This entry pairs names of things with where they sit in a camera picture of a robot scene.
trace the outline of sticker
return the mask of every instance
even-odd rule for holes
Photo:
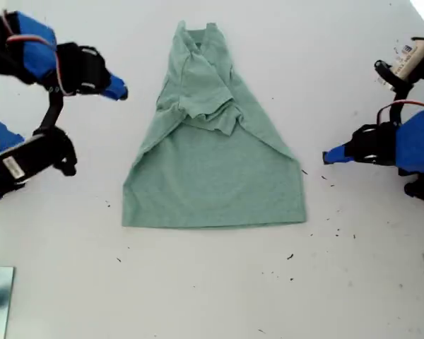
[[[19,164],[14,159],[14,157],[9,156],[4,158],[3,163],[8,169],[8,171],[11,173],[11,175],[14,177],[14,179],[20,179],[21,177],[25,176],[25,172],[20,168]]]

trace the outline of red wire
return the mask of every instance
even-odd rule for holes
[[[46,46],[50,47],[50,49],[55,53],[55,64],[57,68],[57,80],[60,91],[65,96],[73,95],[73,93],[67,93],[64,89],[63,83],[61,81],[61,68],[60,68],[60,62],[59,57],[57,53],[57,47],[50,44],[46,39],[43,37],[40,37],[39,35],[15,35],[13,34],[13,31],[11,29],[11,26],[9,25],[9,22],[5,18],[6,11],[4,11],[4,15],[1,17],[6,29],[8,30],[8,33],[10,34],[10,37],[6,39],[6,43],[10,42],[39,42],[41,44],[45,44]]]

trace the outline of cable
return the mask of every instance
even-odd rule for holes
[[[63,83],[61,81],[61,68],[60,68],[60,62],[59,62],[59,57],[58,57],[58,53],[57,53],[57,47],[52,45],[50,42],[48,42],[43,37],[40,37],[39,35],[31,35],[31,34],[15,35],[13,33],[12,29],[11,29],[11,26],[9,25],[9,22],[6,20],[5,15],[6,15],[6,11],[4,11],[4,15],[1,17],[1,19],[2,19],[6,29],[10,33],[10,37],[8,37],[8,39],[6,39],[6,44],[12,43],[12,42],[39,42],[41,44],[45,44],[46,46],[48,46],[55,53],[55,64],[56,64],[56,69],[57,69],[57,81],[58,81],[58,86],[59,86],[61,93],[63,93],[63,95],[66,96],[66,97],[73,95],[74,93],[68,93],[68,92],[65,91]]]
[[[424,102],[420,102],[420,101],[414,101],[414,100],[396,100],[393,101],[391,104],[386,105],[385,107],[382,107],[380,109],[380,111],[378,111],[377,113],[377,125],[380,125],[380,118],[382,116],[383,110],[391,107],[392,105],[396,105],[396,104],[412,104],[412,105],[418,105],[418,106],[422,106],[424,107]]]
[[[3,21],[3,25],[5,26],[6,30],[8,31],[9,35],[14,35],[13,30],[11,29],[11,26],[9,25],[9,22],[6,20],[6,16],[8,15],[8,12],[6,9],[3,10],[3,15],[1,16],[1,21]]]

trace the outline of green t-shirt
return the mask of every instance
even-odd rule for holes
[[[300,166],[235,73],[216,24],[173,39],[157,110],[124,183],[123,226],[305,221]]]

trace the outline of white table surface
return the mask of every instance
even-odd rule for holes
[[[96,46],[130,89],[126,102],[67,99],[59,126],[75,144],[78,174],[49,169],[0,201],[0,266],[16,267],[8,339],[424,338],[424,203],[404,195],[408,179],[395,169],[326,167],[321,154],[393,98],[373,64],[424,35],[408,0],[7,7],[51,25],[59,42]],[[182,19],[224,32],[235,69],[309,174],[305,224],[121,227],[122,182]],[[410,97],[424,100],[424,82]],[[10,129],[29,136],[46,108],[42,88],[0,78]]]

